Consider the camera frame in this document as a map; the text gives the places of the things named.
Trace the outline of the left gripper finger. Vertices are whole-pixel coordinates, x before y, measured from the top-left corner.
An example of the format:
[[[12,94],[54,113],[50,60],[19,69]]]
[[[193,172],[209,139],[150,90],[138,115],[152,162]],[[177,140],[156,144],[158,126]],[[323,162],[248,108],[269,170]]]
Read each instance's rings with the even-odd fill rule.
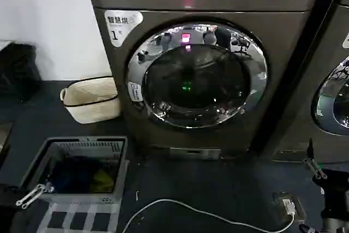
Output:
[[[20,208],[28,208],[33,202],[36,201],[44,193],[52,193],[54,186],[51,182],[45,184],[37,184],[29,193],[19,199],[15,205]]]

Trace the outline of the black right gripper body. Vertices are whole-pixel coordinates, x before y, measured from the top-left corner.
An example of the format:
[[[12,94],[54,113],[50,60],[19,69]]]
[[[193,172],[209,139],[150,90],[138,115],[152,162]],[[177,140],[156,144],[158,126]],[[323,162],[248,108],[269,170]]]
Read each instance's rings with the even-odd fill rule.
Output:
[[[315,175],[312,180],[324,190],[322,217],[348,217],[348,172],[323,169],[326,178]]]

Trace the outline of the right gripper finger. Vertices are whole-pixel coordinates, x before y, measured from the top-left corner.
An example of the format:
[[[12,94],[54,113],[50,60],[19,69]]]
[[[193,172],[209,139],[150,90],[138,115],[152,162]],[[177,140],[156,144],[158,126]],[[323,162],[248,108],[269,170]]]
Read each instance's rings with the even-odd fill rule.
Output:
[[[327,179],[327,175],[322,171],[315,160],[312,138],[309,139],[308,148],[306,150],[306,158],[303,160],[303,163],[308,167],[309,170],[311,170],[315,179]]]

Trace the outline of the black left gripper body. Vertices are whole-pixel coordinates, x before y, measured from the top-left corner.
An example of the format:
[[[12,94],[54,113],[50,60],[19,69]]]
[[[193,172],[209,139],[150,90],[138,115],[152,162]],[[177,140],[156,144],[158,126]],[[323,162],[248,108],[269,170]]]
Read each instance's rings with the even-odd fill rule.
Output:
[[[1,217],[12,218],[19,210],[16,202],[23,196],[23,189],[1,184]]]

